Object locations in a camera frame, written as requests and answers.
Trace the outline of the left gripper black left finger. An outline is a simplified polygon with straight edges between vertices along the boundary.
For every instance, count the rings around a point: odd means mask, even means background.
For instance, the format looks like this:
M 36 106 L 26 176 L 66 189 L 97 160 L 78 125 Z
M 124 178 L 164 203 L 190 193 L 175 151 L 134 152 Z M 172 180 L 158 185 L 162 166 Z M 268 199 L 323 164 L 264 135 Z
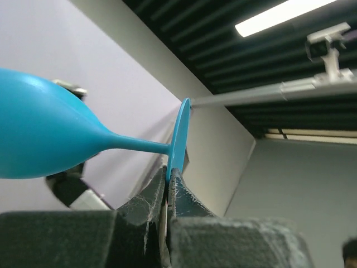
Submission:
M 2 267 L 161 267 L 166 168 L 116 210 L 1 214 Z

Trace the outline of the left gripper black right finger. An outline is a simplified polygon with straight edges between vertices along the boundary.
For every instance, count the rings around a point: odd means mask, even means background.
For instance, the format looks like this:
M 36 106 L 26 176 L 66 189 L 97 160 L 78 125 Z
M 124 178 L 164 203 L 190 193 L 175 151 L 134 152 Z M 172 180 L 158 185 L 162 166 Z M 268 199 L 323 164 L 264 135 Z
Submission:
M 307 243 L 283 218 L 218 217 L 178 169 L 168 185 L 167 245 L 172 267 L 313 267 Z

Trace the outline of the blue plastic wine glass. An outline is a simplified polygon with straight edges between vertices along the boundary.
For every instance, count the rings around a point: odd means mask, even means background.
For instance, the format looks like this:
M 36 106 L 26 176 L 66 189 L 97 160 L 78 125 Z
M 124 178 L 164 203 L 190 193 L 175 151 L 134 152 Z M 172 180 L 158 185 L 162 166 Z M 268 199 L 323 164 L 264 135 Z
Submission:
M 182 169 L 190 108 L 190 100 L 184 99 L 170 143 L 121 136 L 107 129 L 85 103 L 60 85 L 2 69 L 1 178 L 57 174 L 110 149 L 165 154 L 169 170 Z

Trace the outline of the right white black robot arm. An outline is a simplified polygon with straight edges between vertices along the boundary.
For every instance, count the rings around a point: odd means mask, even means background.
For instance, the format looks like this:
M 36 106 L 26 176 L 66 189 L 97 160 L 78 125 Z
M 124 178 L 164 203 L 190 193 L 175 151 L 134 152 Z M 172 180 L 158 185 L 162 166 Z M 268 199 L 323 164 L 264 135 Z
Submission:
M 53 195 L 71 210 L 112 210 L 103 196 L 93 190 L 84 180 L 85 162 L 68 170 L 45 177 Z

